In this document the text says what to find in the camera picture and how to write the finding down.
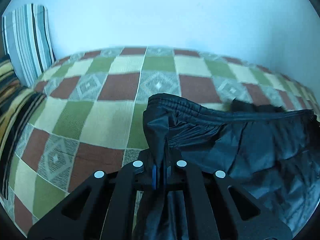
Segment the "black puffer jacket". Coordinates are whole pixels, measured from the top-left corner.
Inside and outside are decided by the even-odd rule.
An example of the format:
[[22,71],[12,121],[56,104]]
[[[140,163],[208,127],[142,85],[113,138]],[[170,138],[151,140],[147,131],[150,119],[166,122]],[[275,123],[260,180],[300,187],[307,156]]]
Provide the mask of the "black puffer jacket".
[[317,208],[319,122],[312,110],[234,100],[223,112],[162,93],[149,98],[143,129],[153,187],[142,190],[133,239],[189,239],[183,193],[164,180],[166,150],[178,150],[203,172],[225,172],[293,237]]

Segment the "checkered green red bedspread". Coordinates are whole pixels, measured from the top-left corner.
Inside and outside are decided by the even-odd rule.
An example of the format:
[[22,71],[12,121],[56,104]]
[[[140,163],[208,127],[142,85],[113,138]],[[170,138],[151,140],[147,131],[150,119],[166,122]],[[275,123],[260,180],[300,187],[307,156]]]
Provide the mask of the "checkered green red bedspread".
[[12,227],[29,229],[96,170],[115,172],[148,147],[143,113],[167,93],[228,111],[237,99],[286,111],[319,105],[311,90],[260,65],[194,50],[124,47],[56,61],[34,83],[46,94],[16,146],[8,198]]

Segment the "yellow black striped pillow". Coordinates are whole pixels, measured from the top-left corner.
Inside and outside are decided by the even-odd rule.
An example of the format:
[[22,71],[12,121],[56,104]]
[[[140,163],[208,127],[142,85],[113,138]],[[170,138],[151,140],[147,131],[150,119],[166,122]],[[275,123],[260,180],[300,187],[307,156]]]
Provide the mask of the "yellow black striped pillow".
[[1,57],[1,196],[8,198],[9,175],[16,145],[32,114],[46,95],[25,87],[10,56]]

